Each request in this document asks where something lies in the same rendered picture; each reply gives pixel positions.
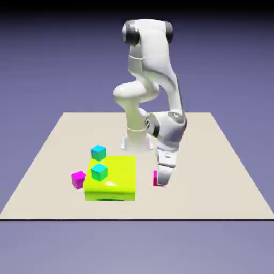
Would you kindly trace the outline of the small magenta cube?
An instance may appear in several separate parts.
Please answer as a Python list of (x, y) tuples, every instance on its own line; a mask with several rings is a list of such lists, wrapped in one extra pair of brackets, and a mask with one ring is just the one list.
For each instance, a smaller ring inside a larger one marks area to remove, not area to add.
[(85, 180), (85, 173), (83, 171), (79, 171), (71, 174), (72, 184), (76, 189), (83, 188), (83, 182)]

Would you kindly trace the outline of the small pink cube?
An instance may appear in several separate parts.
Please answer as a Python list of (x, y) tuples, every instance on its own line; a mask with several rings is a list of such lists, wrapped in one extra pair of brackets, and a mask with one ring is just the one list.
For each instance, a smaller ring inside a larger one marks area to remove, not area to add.
[(153, 171), (153, 186), (163, 187), (163, 183), (161, 180), (161, 174), (157, 171)]

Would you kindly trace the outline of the small cyan cube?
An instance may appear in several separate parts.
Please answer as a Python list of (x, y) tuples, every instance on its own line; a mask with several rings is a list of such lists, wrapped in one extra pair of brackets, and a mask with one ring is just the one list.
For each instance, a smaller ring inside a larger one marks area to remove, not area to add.
[(96, 145), (90, 149), (91, 158), (97, 161), (101, 161), (106, 158), (106, 147)]
[(102, 164), (92, 166), (90, 171), (92, 179), (97, 181), (102, 181), (108, 176), (108, 168)]

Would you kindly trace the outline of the large yellow box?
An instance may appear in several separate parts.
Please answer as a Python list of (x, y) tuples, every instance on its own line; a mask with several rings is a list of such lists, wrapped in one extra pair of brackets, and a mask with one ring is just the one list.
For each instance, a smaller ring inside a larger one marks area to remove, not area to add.
[[(91, 167), (102, 164), (108, 176), (97, 181), (91, 177)], [(91, 159), (83, 183), (87, 201), (135, 201), (136, 159), (134, 156), (108, 156), (101, 161)]]

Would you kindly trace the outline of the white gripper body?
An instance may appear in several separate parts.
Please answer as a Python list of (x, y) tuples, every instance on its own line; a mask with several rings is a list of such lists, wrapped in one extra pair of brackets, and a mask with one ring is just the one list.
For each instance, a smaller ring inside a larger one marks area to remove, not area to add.
[(157, 170), (157, 183), (166, 186), (169, 183), (175, 165), (159, 164)]

